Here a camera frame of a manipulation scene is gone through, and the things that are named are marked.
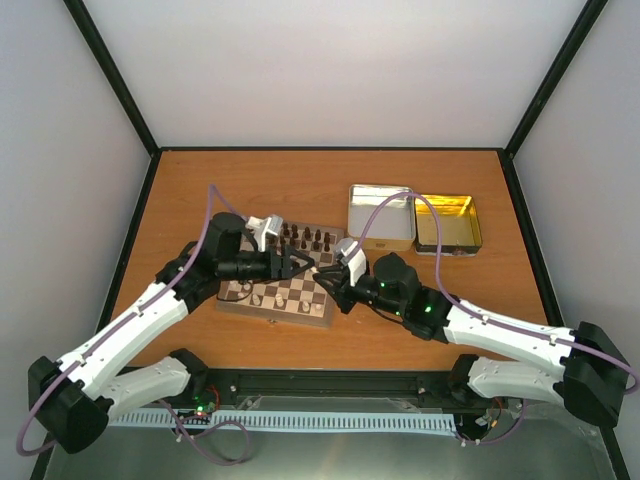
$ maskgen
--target orange wooden surface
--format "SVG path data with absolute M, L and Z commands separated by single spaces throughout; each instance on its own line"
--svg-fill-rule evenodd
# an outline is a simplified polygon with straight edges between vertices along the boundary
M 546 323 L 498 157 L 489 151 L 165 152 L 114 316 L 197 238 L 209 183 L 244 214 L 276 213 L 345 230 L 354 183 L 473 195 L 484 246 L 473 258 L 444 258 L 444 284 L 490 310 Z M 372 263 L 380 255 L 367 252 Z M 424 284 L 435 286 L 433 257 L 401 255 Z M 449 369 L 461 353 L 479 352 L 419 340 L 361 305 L 348 316 L 336 311 L 331 328 L 322 329 L 223 314 L 214 303 L 207 301 L 160 335 L 132 364 L 147 365 L 186 347 L 210 367 L 435 370 Z

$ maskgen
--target red wire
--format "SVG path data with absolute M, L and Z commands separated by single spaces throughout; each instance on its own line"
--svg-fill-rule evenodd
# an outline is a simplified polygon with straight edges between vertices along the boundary
M 500 407 L 500 410 L 504 410 L 504 407 L 502 406 L 502 400 L 500 400 L 499 397 L 495 397 L 493 400 L 498 404 L 498 407 Z
M 211 392 L 216 395 L 216 409 L 214 410 L 214 412 L 217 412 L 218 410 L 220 410 L 220 392 L 218 392 L 218 389 L 215 385 L 210 385 L 206 390 L 207 392 Z

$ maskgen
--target chessboard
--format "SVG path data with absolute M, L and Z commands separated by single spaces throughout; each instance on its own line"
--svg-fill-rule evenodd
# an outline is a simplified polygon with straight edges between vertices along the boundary
M 283 223 L 278 237 L 269 245 L 279 251 L 291 245 L 315 261 L 316 267 L 333 265 L 334 246 L 344 237 L 344 230 L 307 223 Z M 241 250 L 253 250 L 244 239 Z M 329 327 L 334 302 L 327 292 L 313 280 L 307 270 L 291 279 L 275 282 L 223 282 L 218 293 L 216 309 L 269 321 L 303 323 Z

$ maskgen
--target checkered board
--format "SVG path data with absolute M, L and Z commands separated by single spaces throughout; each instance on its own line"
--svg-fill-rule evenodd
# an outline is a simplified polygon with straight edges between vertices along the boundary
M 313 258 L 316 267 L 325 267 L 334 264 L 333 248 L 335 244 L 344 237 L 344 230 L 307 223 L 289 222 L 290 232 L 292 225 L 298 226 L 300 236 L 300 238 L 295 240 L 295 245 L 293 245 L 296 250 Z M 300 240 L 304 235 L 305 227 L 309 227 L 311 230 L 312 240 L 307 240 L 306 248 L 301 248 Z M 316 230 L 320 230 L 322 234 L 319 251 L 313 251 L 312 249 L 313 236 Z M 329 232 L 330 249 L 328 252 L 324 251 L 325 232 Z M 287 244 L 289 244 L 290 236 L 285 238 Z M 251 244 L 246 239 L 243 240 L 240 248 L 242 250 L 253 250 L 253 247 L 251 247 Z M 333 300 L 327 292 L 313 280 L 313 274 L 310 270 L 289 280 L 280 280 L 271 283 L 255 283 L 253 285 L 253 291 L 245 290 L 243 287 L 243 285 L 236 281 L 223 282 L 220 287 L 220 293 L 218 294 L 220 299 L 236 300 L 244 297 L 249 292 L 251 293 L 247 298 L 238 302 L 216 302 L 216 309 L 222 312 L 238 313 L 240 315 L 266 318 L 275 321 L 303 323 L 318 327 L 329 327 L 331 325 Z M 282 295 L 284 301 L 281 307 L 276 305 L 277 294 Z M 258 305 L 254 305 L 253 295 L 257 295 L 259 300 Z M 303 302 L 309 303 L 310 308 L 308 312 L 303 310 Z

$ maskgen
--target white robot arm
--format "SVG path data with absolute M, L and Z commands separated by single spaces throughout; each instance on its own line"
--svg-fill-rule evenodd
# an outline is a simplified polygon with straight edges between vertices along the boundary
M 352 255 L 354 248 L 354 240 L 343 240 L 338 245 L 343 268 L 323 267 L 314 274 L 343 313 L 362 303 L 395 314 L 421 339 L 480 347 L 516 360 L 462 355 L 449 382 L 460 403 L 474 395 L 544 400 L 593 425 L 617 424 L 628 369 L 614 363 L 628 363 L 599 327 L 542 326 L 485 310 L 423 286 L 416 270 L 395 253 L 379 258 L 370 275 L 363 252 Z M 585 353 L 589 350 L 601 355 Z
M 202 393 L 207 367 L 185 349 L 155 365 L 117 375 L 154 338 L 216 295 L 221 281 L 280 280 L 313 267 L 311 257 L 289 245 L 280 254 L 266 245 L 267 235 L 277 233 L 281 223 L 275 215 L 264 220 L 251 217 L 246 224 L 231 213 L 214 215 L 194 258 L 189 244 L 97 335 L 56 362 L 41 357 L 31 365 L 30 408 L 41 404 L 35 408 L 36 418 L 67 452 L 86 448 L 110 420 L 135 408 L 161 398 L 185 393 L 195 398 Z M 242 236 L 253 251 L 240 250 Z M 43 400 L 45 392 L 48 398 Z

